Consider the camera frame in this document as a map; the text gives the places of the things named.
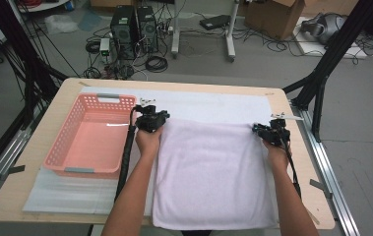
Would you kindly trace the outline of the black flat device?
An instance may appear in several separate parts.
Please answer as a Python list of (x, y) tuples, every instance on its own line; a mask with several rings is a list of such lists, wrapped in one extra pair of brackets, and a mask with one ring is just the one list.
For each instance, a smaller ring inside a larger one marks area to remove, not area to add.
[(214, 30), (226, 26), (230, 21), (229, 15), (219, 15), (200, 21), (200, 26), (205, 30)]

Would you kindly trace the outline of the white metal stand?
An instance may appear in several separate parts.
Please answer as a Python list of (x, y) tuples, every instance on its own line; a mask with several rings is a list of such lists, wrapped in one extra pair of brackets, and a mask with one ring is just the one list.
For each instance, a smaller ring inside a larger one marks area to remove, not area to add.
[[(181, 8), (186, 3), (186, 0), (173, 0), (174, 1), (174, 16), (172, 17), (173, 21), (173, 33), (172, 33), (172, 40), (171, 40), (171, 54), (174, 59), (177, 58), (179, 53), (179, 42), (180, 42), (180, 26), (178, 16), (180, 14)], [(239, 0), (231, 0), (232, 1), (232, 10), (230, 14), (229, 23), (227, 25), (227, 29), (224, 32), (224, 38), (226, 42), (226, 49), (227, 49), (227, 57), (228, 59), (233, 62), (235, 60), (235, 47), (233, 42), (233, 30), (235, 25), (235, 20), (239, 8)]]

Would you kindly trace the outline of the white flat board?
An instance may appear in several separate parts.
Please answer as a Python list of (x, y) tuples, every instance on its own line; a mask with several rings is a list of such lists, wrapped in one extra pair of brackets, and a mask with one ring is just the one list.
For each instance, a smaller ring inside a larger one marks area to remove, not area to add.
[[(314, 38), (309, 32), (301, 31), (301, 23), (307, 21), (307, 18), (300, 17), (293, 30), (293, 40), (296, 42), (299, 50), (302, 54), (309, 56), (322, 56), (325, 54), (326, 49), (316, 38)], [(365, 59), (366, 53), (354, 42), (351, 47), (347, 50), (344, 58), (348, 59)]]

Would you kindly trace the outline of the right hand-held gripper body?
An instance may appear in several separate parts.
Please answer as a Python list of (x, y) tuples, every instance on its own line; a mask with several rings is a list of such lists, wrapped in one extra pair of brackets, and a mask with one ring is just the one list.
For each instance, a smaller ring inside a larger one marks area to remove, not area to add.
[(285, 128), (286, 120), (301, 120), (301, 117), (286, 115), (284, 113), (272, 114), (270, 125), (260, 126), (260, 137), (273, 146), (279, 147), (282, 143), (290, 141), (290, 132)]

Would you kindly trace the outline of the black computer tower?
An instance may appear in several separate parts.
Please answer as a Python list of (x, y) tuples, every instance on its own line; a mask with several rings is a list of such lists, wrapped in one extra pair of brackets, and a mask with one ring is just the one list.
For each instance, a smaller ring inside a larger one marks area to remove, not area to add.
[(139, 32), (146, 53), (158, 52), (156, 21), (151, 6), (140, 6), (137, 9)]
[(139, 39), (135, 8), (132, 5), (118, 5), (115, 8), (110, 28), (118, 58), (134, 59), (135, 43)]

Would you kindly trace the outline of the grey metal bracket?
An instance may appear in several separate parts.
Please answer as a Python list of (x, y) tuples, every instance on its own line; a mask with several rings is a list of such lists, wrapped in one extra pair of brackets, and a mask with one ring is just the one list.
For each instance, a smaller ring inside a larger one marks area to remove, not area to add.
[(23, 172), (25, 171), (25, 169), (26, 169), (25, 165), (10, 167), (4, 173), (0, 174), (0, 181), (5, 181), (9, 175)]
[(328, 190), (328, 188), (327, 188), (326, 185), (324, 185), (324, 184), (322, 184), (322, 183), (320, 183), (320, 182), (318, 182), (318, 181), (316, 181), (314, 179), (310, 179), (309, 184), (311, 186), (313, 186), (313, 187), (321, 190), (324, 193), (324, 196), (325, 196), (326, 199), (331, 199), (333, 197), (333, 193), (331, 193)]

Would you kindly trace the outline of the large cardboard box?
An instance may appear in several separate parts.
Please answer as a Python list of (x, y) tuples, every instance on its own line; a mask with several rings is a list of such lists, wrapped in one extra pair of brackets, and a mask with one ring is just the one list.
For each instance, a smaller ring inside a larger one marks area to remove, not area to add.
[(247, 6), (244, 25), (283, 40), (292, 35), (304, 8), (305, 0), (253, 0)]

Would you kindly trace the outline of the person's left hand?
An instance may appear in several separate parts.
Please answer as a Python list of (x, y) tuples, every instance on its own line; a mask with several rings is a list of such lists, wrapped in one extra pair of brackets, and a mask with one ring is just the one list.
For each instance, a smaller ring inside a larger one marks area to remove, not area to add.
[(149, 133), (139, 130), (136, 135), (136, 143), (139, 148), (141, 157), (155, 158), (160, 145), (160, 136), (163, 128), (160, 127), (156, 131)]

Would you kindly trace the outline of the aluminium rail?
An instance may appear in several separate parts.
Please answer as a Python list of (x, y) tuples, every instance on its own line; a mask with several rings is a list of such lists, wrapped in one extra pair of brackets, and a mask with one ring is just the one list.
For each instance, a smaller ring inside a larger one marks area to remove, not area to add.
[(5, 147), (0, 148), (0, 174), (4, 173), (8, 168), (16, 166), (16, 162), (29, 142), (30, 137), (31, 131), (19, 130), (5, 143)]
[(360, 232), (351, 214), (349, 206), (344, 198), (342, 189), (335, 175), (334, 169), (329, 161), (325, 147), (320, 139), (317, 139), (312, 132), (313, 119), (308, 111), (300, 110), (291, 106), (296, 116), (303, 118), (303, 134), (308, 140), (310, 149), (313, 151), (315, 166), (320, 173), (322, 188), (325, 198), (331, 206), (333, 216), (342, 231), (343, 236), (360, 236)]

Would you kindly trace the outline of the person's right hand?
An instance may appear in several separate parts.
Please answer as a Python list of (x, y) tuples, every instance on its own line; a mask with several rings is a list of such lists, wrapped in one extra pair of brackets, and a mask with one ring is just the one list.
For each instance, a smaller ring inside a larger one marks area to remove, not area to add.
[(282, 147), (275, 147), (266, 141), (264, 146), (268, 150), (268, 160), (274, 170), (286, 170), (289, 164), (287, 154)]

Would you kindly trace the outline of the grey headset device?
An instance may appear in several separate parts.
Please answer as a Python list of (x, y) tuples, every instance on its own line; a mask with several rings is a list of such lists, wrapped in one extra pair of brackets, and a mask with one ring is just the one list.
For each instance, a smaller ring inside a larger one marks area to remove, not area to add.
[(326, 45), (345, 23), (345, 17), (336, 13), (319, 13), (314, 18), (301, 23), (301, 31), (308, 32), (321, 44)]

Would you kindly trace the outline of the white cat-print pillowcase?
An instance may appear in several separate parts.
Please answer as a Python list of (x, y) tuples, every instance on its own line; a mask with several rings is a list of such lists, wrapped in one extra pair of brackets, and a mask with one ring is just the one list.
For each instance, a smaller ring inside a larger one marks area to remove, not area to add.
[(264, 148), (250, 126), (167, 121), (152, 218), (155, 226), (171, 230), (276, 225)]

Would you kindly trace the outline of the small white box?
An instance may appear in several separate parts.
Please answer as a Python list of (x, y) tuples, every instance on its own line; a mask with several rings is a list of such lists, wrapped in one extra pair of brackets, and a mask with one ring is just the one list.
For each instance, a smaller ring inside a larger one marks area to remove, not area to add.
[(108, 56), (110, 54), (110, 39), (102, 38), (100, 40), (99, 52), (102, 56)]

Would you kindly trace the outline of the white round table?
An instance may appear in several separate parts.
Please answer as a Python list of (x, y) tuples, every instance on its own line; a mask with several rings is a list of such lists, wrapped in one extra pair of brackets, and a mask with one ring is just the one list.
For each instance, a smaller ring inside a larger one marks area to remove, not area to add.
[(39, 12), (39, 11), (45, 11), (45, 10), (50, 10), (59, 6), (64, 6), (67, 2), (70, 0), (58, 0), (57, 2), (46, 2), (43, 0), (39, 5), (34, 6), (34, 7), (20, 7), (18, 6), (18, 10), (21, 13), (25, 12)]

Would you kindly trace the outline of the pink plastic basket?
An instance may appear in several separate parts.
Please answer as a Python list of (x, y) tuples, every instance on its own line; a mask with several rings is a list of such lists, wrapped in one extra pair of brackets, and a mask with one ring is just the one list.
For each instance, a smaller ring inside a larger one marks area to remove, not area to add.
[(128, 94), (79, 93), (43, 167), (60, 176), (116, 179), (136, 102)]

